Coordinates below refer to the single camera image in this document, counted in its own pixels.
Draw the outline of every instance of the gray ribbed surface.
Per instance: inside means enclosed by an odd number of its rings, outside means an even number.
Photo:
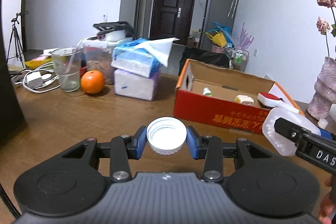
[[[237,207],[218,184],[201,182],[194,173],[138,173],[113,184],[93,208],[63,219],[23,215],[16,224],[318,224],[310,215],[267,219]]]

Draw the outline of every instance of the vase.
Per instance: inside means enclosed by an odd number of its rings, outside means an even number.
[[[336,61],[326,57],[314,85],[316,90],[307,112],[315,119],[327,117],[332,104],[336,104]]]

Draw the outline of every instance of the red cardboard box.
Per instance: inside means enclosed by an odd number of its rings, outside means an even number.
[[[212,97],[202,95],[204,88],[210,89]],[[276,95],[300,109],[274,81],[188,59],[176,86],[174,117],[261,134],[270,109],[257,100],[260,92]],[[237,95],[252,97],[254,104],[234,102]]]

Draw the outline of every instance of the hand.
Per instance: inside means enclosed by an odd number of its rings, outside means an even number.
[[[325,186],[331,187],[331,179],[332,177],[328,178],[325,181]],[[330,192],[327,193],[324,198],[322,199],[322,202],[320,204],[320,212],[319,212],[319,221],[322,224],[331,224],[331,219],[329,218],[329,215],[333,212],[334,204],[330,200]]]

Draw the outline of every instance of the orange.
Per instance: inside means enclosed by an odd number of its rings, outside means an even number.
[[[87,94],[101,92],[105,85],[104,75],[99,70],[90,70],[81,78],[81,88]]]

